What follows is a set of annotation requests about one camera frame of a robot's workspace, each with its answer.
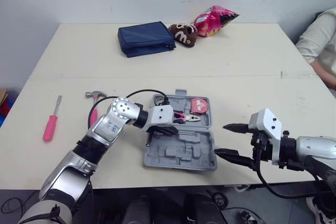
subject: beige sleeve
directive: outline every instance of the beige sleeve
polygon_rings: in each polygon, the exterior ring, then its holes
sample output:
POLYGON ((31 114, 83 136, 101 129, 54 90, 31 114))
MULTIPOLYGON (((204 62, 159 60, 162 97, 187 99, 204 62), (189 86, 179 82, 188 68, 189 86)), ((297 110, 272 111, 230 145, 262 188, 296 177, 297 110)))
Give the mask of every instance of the beige sleeve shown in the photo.
POLYGON ((300 36, 297 49, 311 64, 322 53, 336 32, 336 17, 329 13, 320 15, 300 36))

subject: pink screwdriver handle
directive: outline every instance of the pink screwdriver handle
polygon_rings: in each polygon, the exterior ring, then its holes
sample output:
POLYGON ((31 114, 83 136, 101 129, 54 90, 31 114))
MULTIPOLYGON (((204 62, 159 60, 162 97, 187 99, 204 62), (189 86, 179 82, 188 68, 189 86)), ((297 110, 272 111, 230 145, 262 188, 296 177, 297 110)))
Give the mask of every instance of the pink screwdriver handle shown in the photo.
POLYGON ((93 126, 93 124, 96 122, 98 118, 98 111, 97 109, 94 109, 92 114, 91 114, 91 118, 90 118, 90 126, 93 126))
POLYGON ((55 127, 56 127, 57 116, 51 115, 47 123, 46 129, 44 130, 43 140, 45 142, 50 142, 53 139, 55 127))

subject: pink snack bag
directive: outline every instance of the pink snack bag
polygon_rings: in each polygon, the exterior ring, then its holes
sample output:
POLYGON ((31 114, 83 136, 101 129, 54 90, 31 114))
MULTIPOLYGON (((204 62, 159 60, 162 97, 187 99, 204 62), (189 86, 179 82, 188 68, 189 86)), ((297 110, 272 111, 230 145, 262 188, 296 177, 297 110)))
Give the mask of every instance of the pink snack bag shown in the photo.
POLYGON ((238 16, 239 14, 231 10, 214 5, 195 19, 194 25, 197 28, 197 35, 212 36, 238 16))

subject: silver robot arm segment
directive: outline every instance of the silver robot arm segment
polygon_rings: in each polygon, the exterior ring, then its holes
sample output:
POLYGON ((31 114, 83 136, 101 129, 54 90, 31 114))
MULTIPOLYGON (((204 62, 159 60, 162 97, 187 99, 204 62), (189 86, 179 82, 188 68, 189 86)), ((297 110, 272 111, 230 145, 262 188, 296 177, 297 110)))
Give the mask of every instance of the silver robot arm segment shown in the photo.
POLYGON ((253 159, 240 156, 237 150, 223 148, 215 150, 219 157, 257 172, 260 160, 272 160, 279 168, 307 170, 322 178, 336 195, 336 139, 323 136, 295 139, 288 137, 288 131, 281 136, 281 122, 269 109, 253 114, 249 124, 233 123, 223 128, 252 134, 253 159))
POLYGON ((170 105, 155 106, 147 112, 127 98, 114 99, 106 115, 97 120, 48 176, 40 190, 40 201, 23 215, 19 224, 55 223, 51 218, 71 224, 71 213, 80 207, 91 189, 90 176, 124 126, 134 125, 143 131, 152 126, 171 126, 173 113, 170 105))

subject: screwdriver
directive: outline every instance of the screwdriver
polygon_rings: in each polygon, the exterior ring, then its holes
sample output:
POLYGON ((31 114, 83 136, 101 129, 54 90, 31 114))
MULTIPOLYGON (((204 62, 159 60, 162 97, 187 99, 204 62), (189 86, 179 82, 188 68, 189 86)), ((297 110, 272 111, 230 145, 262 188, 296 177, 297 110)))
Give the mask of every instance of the screwdriver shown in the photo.
POLYGON ((59 104, 61 103, 61 100, 62 100, 62 96, 59 95, 57 102, 56 102, 54 113, 53 115, 49 116, 49 121, 47 123, 46 129, 44 130, 44 134, 43 134, 43 140, 45 142, 50 142, 53 139, 53 135, 54 135, 55 127, 56 127, 56 121, 57 121, 56 113, 57 113, 59 104))

